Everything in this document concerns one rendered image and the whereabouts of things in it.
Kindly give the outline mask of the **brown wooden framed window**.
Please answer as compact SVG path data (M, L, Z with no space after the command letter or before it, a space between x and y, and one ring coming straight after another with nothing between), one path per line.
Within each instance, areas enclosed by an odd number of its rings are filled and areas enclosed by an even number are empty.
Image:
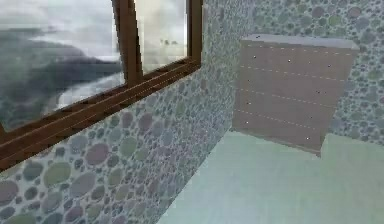
M141 99L191 75L202 64L203 0L187 0L187 56L143 72L134 0L116 0L125 83L7 132L0 124L0 172L46 150Z

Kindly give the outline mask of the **brown chest of drawers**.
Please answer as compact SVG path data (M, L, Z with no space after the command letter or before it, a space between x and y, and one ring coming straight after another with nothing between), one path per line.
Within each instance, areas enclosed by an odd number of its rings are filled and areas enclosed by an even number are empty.
M358 53L346 39L242 38L232 128L319 156Z

